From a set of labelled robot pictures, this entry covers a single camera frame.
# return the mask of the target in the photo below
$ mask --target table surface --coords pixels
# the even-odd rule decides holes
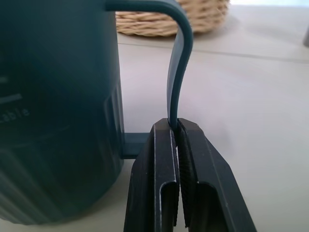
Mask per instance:
[[[195,38],[179,117],[198,123],[230,164],[259,232],[307,232],[309,8],[230,8],[224,26]],[[173,40],[119,35],[118,42],[126,131],[148,132],[167,117]],[[0,231],[121,232],[132,164],[83,215],[43,226],[0,220]],[[181,204],[174,231],[187,231]]]

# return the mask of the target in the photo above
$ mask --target dark green mug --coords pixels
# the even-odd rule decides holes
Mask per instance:
[[[114,11],[160,12],[179,25],[168,118],[193,44],[173,0],[0,2],[0,217],[42,224],[85,210],[138,155],[147,134],[124,133]]]

